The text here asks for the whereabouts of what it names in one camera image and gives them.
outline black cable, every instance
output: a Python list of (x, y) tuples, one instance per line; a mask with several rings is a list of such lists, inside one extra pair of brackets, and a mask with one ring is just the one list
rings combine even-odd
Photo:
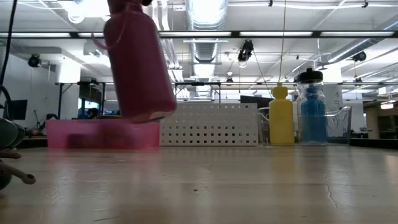
[(10, 21), (9, 21), (9, 25), (8, 25), (6, 53), (5, 53), (5, 56), (4, 56), (4, 62), (3, 62), (2, 69), (1, 69), (1, 74), (0, 74), (0, 95), (3, 92), (4, 96), (6, 97), (6, 102), (7, 102), (7, 111), (6, 111), (6, 113), (7, 113), (7, 118), (10, 119), (10, 120), (13, 120), (12, 102), (11, 102), (10, 94), (8, 93), (6, 87), (3, 86), (3, 83), (4, 83), (4, 77), (6, 76), (8, 58), (9, 58), (9, 55), (10, 55), (11, 39), (12, 39), (12, 27), (14, 25), (15, 12), (17, 10), (17, 2), (18, 2), (18, 0), (14, 0), (12, 2)]

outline pink tray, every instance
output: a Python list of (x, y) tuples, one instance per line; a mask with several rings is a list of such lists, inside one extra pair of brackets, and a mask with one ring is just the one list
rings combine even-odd
[(57, 149), (145, 149), (159, 146), (159, 123), (122, 119), (48, 120), (47, 142)]

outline yellow cap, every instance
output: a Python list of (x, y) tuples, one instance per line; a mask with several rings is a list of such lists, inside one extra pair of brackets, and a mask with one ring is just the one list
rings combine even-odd
[(287, 88), (278, 83), (275, 88), (272, 89), (272, 94), (276, 99), (285, 99), (287, 96)]

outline desk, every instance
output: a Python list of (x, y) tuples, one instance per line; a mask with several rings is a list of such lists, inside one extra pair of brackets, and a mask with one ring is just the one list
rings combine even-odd
[(398, 152), (358, 147), (25, 149), (1, 224), (397, 223)]

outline white plastic crate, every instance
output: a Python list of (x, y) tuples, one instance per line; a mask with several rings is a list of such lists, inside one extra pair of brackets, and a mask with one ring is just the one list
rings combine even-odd
[(160, 121), (160, 145), (257, 146), (257, 104), (178, 104)]

